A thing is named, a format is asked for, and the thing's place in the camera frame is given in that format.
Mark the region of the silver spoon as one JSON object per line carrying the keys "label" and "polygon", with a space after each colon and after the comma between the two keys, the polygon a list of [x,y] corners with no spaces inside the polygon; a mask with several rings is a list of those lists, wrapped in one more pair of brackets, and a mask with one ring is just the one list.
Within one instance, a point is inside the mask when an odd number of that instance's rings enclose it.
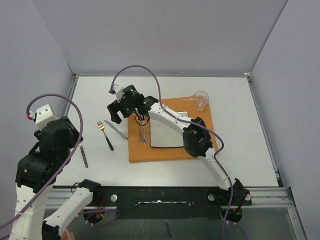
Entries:
{"label": "silver spoon", "polygon": [[142,128],[142,142],[143,142],[144,144],[146,144],[146,143],[147,143],[146,128],[145,128],[145,126],[142,126],[141,128]]}

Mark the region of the silver knife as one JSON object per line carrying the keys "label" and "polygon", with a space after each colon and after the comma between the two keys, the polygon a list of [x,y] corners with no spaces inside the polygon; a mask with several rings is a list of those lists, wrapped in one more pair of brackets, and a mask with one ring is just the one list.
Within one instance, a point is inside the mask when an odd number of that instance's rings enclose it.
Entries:
{"label": "silver knife", "polygon": [[104,120],[104,122],[110,127],[112,128],[116,133],[118,133],[125,141],[128,141],[128,137],[123,134],[122,132],[120,132],[111,122]]}

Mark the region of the white square plate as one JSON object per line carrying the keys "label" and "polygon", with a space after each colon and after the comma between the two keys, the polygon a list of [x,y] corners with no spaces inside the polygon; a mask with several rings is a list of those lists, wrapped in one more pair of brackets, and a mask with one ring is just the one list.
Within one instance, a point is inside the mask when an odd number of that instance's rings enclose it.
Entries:
{"label": "white square plate", "polygon": [[150,120],[150,146],[153,148],[181,148],[183,137],[158,120]]}

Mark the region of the orange cloth placemat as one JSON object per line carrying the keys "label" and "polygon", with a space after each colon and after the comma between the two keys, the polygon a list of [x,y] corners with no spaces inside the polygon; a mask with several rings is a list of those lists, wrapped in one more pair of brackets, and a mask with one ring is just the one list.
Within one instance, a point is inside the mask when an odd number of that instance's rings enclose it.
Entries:
{"label": "orange cloth placemat", "polygon": [[[204,120],[207,128],[213,130],[210,104],[208,103],[204,110],[197,110],[192,96],[165,98],[162,103],[177,113],[187,115],[194,119],[200,117]],[[128,161],[130,163],[154,162],[168,160],[192,159],[184,147],[158,148],[150,145],[150,122],[145,126],[147,143],[139,141],[139,125],[136,121],[136,115],[133,114],[127,119],[128,125]]]}

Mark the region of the clear plastic cup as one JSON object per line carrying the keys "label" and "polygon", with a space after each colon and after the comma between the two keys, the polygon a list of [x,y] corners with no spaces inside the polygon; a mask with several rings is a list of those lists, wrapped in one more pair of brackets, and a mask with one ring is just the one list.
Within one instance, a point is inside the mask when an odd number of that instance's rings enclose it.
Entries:
{"label": "clear plastic cup", "polygon": [[205,91],[197,91],[193,95],[193,101],[196,109],[203,111],[209,102],[209,95]]}

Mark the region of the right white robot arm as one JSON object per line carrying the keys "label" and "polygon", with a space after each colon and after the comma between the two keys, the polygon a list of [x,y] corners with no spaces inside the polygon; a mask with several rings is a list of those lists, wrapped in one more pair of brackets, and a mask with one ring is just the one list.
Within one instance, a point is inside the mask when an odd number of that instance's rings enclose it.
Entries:
{"label": "right white robot arm", "polygon": [[241,195],[245,196],[249,191],[242,185],[239,179],[234,178],[223,167],[217,158],[217,151],[211,141],[210,130],[206,127],[202,118],[184,117],[176,111],[153,97],[145,97],[139,93],[134,85],[127,87],[112,84],[109,93],[116,96],[107,109],[111,116],[111,121],[120,124],[122,119],[130,117],[133,113],[149,120],[158,121],[182,136],[183,148],[190,156],[200,158],[213,175],[220,189],[223,190],[223,200],[232,205],[238,201]]}

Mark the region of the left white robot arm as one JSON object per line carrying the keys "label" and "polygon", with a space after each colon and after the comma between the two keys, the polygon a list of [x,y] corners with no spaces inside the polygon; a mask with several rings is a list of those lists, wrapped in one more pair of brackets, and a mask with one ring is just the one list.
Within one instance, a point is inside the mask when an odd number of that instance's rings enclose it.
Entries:
{"label": "left white robot arm", "polygon": [[50,217],[45,218],[49,194],[58,170],[71,158],[79,131],[68,117],[45,121],[34,132],[35,145],[17,165],[15,216],[8,240],[60,240],[64,230],[88,205],[103,201],[102,186],[89,179],[80,182],[74,194]]}

